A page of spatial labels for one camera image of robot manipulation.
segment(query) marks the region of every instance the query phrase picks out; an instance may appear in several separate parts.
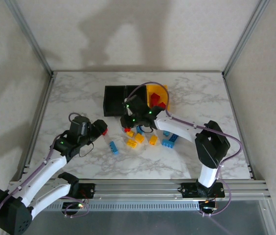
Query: red lego brick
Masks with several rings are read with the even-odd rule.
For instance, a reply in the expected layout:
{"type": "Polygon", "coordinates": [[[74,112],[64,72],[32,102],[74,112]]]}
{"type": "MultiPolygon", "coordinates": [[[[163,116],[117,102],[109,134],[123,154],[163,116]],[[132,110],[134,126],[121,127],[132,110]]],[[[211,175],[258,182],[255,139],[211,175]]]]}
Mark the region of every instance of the red lego brick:
{"type": "Polygon", "coordinates": [[[159,100],[160,96],[156,93],[153,93],[151,95],[151,107],[158,105],[159,100]]]}
{"type": "Polygon", "coordinates": [[[106,129],[103,133],[102,133],[102,135],[106,135],[108,133],[108,129],[106,129]]]}
{"type": "Polygon", "coordinates": [[[158,104],[158,106],[160,106],[161,108],[166,108],[166,104],[164,104],[163,102],[161,102],[160,104],[158,104]]]}

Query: yellow lego brick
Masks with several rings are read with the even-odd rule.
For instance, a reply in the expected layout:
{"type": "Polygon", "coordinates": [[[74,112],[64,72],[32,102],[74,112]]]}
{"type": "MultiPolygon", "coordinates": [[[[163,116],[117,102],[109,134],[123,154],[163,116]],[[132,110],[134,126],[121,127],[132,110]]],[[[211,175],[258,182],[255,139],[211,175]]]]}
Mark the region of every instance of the yellow lego brick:
{"type": "Polygon", "coordinates": [[[150,141],[149,141],[149,143],[150,143],[151,145],[156,145],[156,142],[157,142],[157,141],[158,141],[158,137],[152,136],[151,139],[150,139],[150,141]]]}
{"type": "Polygon", "coordinates": [[[135,136],[135,140],[137,141],[137,142],[139,142],[139,143],[142,143],[143,142],[143,140],[144,140],[144,136],[142,135],[142,134],[137,134],[136,136],[135,136]]]}
{"type": "Polygon", "coordinates": [[[129,132],[126,132],[126,134],[130,137],[133,137],[134,136],[134,132],[133,131],[129,131],[129,132]]]}
{"type": "Polygon", "coordinates": [[[127,141],[127,145],[130,146],[130,147],[132,147],[132,148],[136,148],[137,142],[134,141],[134,140],[128,140],[127,141]]]}

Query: yellow plate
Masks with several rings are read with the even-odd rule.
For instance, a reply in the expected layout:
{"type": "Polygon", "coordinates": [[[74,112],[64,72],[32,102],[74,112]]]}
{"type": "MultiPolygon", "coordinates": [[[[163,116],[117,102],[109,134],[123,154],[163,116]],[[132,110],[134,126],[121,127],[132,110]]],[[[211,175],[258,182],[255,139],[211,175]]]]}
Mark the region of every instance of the yellow plate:
{"type": "Polygon", "coordinates": [[[167,104],[167,94],[166,91],[163,89],[163,87],[159,85],[147,85],[147,102],[148,106],[150,107],[150,100],[151,100],[151,95],[155,93],[160,96],[159,104],[164,103],[167,104]]]}

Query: blue lego brick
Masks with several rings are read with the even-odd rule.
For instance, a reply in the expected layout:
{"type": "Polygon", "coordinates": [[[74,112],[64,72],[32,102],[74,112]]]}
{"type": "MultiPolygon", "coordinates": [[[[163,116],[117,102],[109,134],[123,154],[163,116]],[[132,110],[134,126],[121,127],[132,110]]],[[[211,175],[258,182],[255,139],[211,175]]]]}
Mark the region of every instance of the blue lego brick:
{"type": "Polygon", "coordinates": [[[139,126],[136,126],[136,131],[137,131],[137,134],[143,134],[143,131],[140,129],[139,126]]]}
{"type": "Polygon", "coordinates": [[[168,136],[169,136],[169,134],[170,134],[170,132],[169,132],[169,131],[163,131],[163,135],[165,135],[166,137],[168,137],[168,136]]]}
{"type": "Polygon", "coordinates": [[[111,142],[110,142],[110,148],[111,148],[111,151],[112,151],[114,154],[118,154],[118,150],[117,150],[117,147],[116,147],[114,141],[111,141],[111,142]]]}
{"type": "Polygon", "coordinates": [[[162,140],[162,145],[168,148],[173,148],[174,147],[174,142],[168,141],[168,140],[162,140]]]}
{"type": "Polygon", "coordinates": [[[178,138],[178,135],[173,134],[171,138],[169,138],[169,141],[175,142],[178,138]]]}

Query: glass panel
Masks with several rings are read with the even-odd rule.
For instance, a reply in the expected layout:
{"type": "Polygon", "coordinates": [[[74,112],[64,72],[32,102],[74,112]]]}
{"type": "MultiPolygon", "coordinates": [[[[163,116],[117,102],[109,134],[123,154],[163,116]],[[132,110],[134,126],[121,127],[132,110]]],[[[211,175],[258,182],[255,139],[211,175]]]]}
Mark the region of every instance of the glass panel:
{"type": "MultiPolygon", "coordinates": [[[[226,202],[218,202],[221,208],[226,202]]],[[[267,235],[258,201],[232,201],[212,218],[197,211],[90,212],[64,218],[60,211],[43,211],[25,235],[267,235]]]]}

